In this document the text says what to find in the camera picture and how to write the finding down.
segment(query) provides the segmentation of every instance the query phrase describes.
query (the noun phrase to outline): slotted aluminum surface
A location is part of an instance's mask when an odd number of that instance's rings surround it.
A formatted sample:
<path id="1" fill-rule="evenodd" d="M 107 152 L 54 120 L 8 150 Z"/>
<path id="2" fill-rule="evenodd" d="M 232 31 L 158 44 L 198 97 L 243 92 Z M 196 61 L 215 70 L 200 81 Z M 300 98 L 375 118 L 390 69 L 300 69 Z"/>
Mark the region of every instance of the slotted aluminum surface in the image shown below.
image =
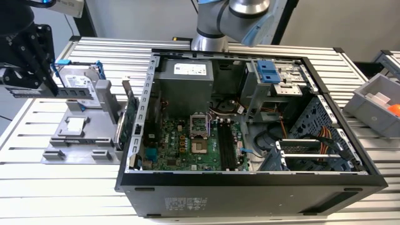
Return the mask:
<path id="1" fill-rule="evenodd" d="M 100 60 L 112 93 L 126 100 L 122 79 L 131 80 L 140 95 L 152 48 L 190 49 L 188 42 L 131 41 L 83 38 L 70 42 L 62 58 L 80 62 Z M 230 45 L 235 53 L 307 56 L 343 107 L 366 78 L 346 54 L 332 48 Z M 30 99 L 0 138 L 0 224 L 399 224 L 400 139 L 382 138 L 362 122 L 348 117 L 390 187 L 328 217 L 279 218 L 163 218 L 136 216 L 124 194 L 114 191 L 116 165 L 42 165 L 67 105 L 63 100 Z"/>

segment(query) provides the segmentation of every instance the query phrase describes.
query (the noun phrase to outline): cable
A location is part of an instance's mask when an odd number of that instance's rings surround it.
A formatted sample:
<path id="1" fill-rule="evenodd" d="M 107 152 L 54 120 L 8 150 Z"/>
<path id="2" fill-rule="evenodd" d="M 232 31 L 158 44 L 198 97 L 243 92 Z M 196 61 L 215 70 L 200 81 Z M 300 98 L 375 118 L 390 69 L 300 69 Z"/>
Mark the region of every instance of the cable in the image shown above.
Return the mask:
<path id="1" fill-rule="evenodd" d="M 212 111 L 219 116 L 231 116 L 235 115 L 235 112 L 224 112 L 222 110 L 218 110 L 216 108 L 210 107 L 210 111 Z"/>
<path id="2" fill-rule="evenodd" d="M 274 127 L 276 127 L 279 124 L 280 124 L 280 123 L 278 123 L 278 122 L 274 122 L 274 123 L 268 124 L 267 129 L 263 130 L 260 133 L 258 133 L 258 135 L 255 136 L 255 138 L 254 138 L 254 140 L 252 140 L 255 146 L 256 146 L 260 150 L 263 150 L 263 151 L 270 151 L 271 148 L 262 147 L 262 146 L 259 145 L 259 143 L 258 143 L 258 140 L 259 140 L 259 138 L 263 137 L 266 134 L 268 134 L 270 138 L 271 138 L 274 141 L 278 141 L 279 139 L 282 139 L 280 137 L 278 137 L 276 135 L 274 135 L 274 134 L 271 133 L 271 129 L 272 129 Z"/>
<path id="3" fill-rule="evenodd" d="M 36 1 L 31 1 L 31 0 L 18 0 L 20 1 L 23 4 L 36 7 L 36 8 L 50 8 L 56 4 L 56 0 L 44 0 L 43 2 L 36 2 Z"/>
<path id="4" fill-rule="evenodd" d="M 255 155 L 255 157 L 258 157 L 258 158 L 266 158 L 264 156 L 258 156 L 254 152 L 248 152 L 250 154 L 254 154 Z"/>
<path id="5" fill-rule="evenodd" d="M 0 118 L 12 121 L 12 119 L 7 118 L 6 116 L 2 116 L 2 115 L 0 115 Z"/>
<path id="6" fill-rule="evenodd" d="M 199 11 L 198 11 L 198 8 L 196 8 L 196 5 L 195 5 L 194 0 L 191 0 L 191 2 L 192 2 L 192 5 L 194 5 L 194 8 L 195 8 L 195 11 L 196 11 L 196 13 L 199 14 Z"/>
<path id="7" fill-rule="evenodd" d="M 280 113 L 280 128 L 282 128 L 282 133 L 283 133 L 283 138 L 288 138 L 286 126 L 283 125 L 283 113 Z"/>
<path id="8" fill-rule="evenodd" d="M 74 29 L 72 29 L 72 27 L 71 27 L 71 23 L 70 23 L 70 20 L 68 20 L 66 14 L 64 14 L 64 17 L 66 17 L 66 20 L 67 20 L 67 23 L 68 23 L 68 26 L 70 26 L 70 29 L 71 29 L 71 32 L 72 32 L 72 36 L 75 36 Z"/>

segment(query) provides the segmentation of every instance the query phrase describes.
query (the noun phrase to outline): wire bundle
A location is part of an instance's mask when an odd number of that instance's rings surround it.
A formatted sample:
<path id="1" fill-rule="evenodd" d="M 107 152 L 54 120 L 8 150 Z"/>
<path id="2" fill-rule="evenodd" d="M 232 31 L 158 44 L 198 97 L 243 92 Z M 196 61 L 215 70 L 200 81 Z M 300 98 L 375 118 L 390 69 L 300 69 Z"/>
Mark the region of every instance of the wire bundle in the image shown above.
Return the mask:
<path id="1" fill-rule="evenodd" d="M 319 137 L 326 137 L 326 138 L 332 139 L 332 133 L 326 126 L 323 126 L 320 129 Z M 322 142 L 320 143 L 320 154 L 326 155 L 327 151 L 328 151 L 328 145 L 323 144 L 323 142 Z"/>

